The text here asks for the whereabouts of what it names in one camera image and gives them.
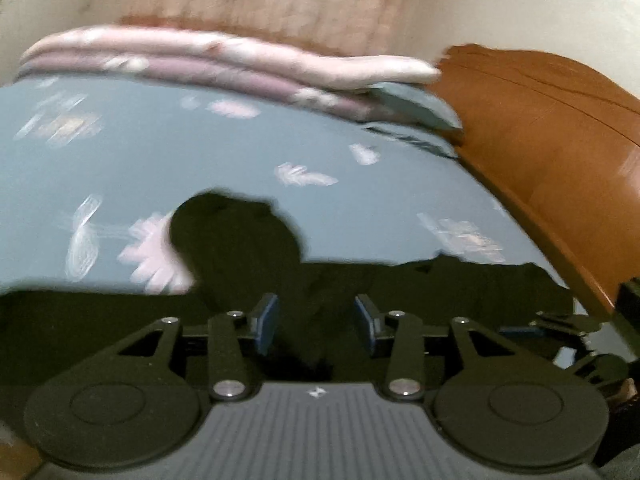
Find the black sweatpants with drawstring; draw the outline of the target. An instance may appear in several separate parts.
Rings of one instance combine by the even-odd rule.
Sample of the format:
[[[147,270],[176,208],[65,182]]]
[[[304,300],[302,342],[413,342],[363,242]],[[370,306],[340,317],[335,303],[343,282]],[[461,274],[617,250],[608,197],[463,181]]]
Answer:
[[[269,204],[214,191],[180,205],[166,238],[193,278],[175,296],[35,287],[2,298],[2,408],[16,413],[46,380],[160,318],[202,325],[253,309],[267,294],[280,302],[267,376],[280,382],[360,382],[372,372],[356,336],[361,294],[383,312],[405,311],[431,326],[465,316],[502,330],[539,312],[573,310],[570,291],[533,263],[443,254],[401,264],[307,261],[295,229]]]

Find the wooden headboard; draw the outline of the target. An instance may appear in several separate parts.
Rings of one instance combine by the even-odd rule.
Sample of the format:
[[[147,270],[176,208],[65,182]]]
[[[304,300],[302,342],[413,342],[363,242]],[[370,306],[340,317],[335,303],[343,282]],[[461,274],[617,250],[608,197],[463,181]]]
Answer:
[[[540,51],[448,48],[431,91],[462,121],[457,152],[590,312],[639,274],[639,100]]]

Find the blue patterned bed sheet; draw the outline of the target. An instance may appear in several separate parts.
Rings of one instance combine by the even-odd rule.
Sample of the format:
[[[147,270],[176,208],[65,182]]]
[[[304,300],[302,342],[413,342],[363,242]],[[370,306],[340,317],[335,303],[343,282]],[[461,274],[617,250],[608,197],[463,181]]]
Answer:
[[[307,261],[552,264],[455,160],[242,94],[107,76],[1,91],[1,284],[184,292],[171,215],[199,192],[270,203]]]

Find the purple floral folded quilt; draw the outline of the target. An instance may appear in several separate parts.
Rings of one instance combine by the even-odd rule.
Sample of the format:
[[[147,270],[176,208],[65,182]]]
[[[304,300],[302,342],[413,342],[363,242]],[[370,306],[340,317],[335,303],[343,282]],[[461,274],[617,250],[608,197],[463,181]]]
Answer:
[[[228,90],[352,122],[410,122],[408,117],[370,96],[324,90],[282,76],[199,58],[58,50],[21,62],[16,76],[62,73],[127,76]]]

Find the white floral folded quilt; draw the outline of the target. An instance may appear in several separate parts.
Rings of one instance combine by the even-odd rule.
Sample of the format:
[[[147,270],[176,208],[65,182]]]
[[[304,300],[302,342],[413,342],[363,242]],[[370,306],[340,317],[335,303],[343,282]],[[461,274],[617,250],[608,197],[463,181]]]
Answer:
[[[29,47],[20,61],[59,50],[206,58],[333,90],[358,90],[379,82],[434,84],[440,77],[430,63],[408,56],[327,56],[225,32],[119,25],[49,35]]]

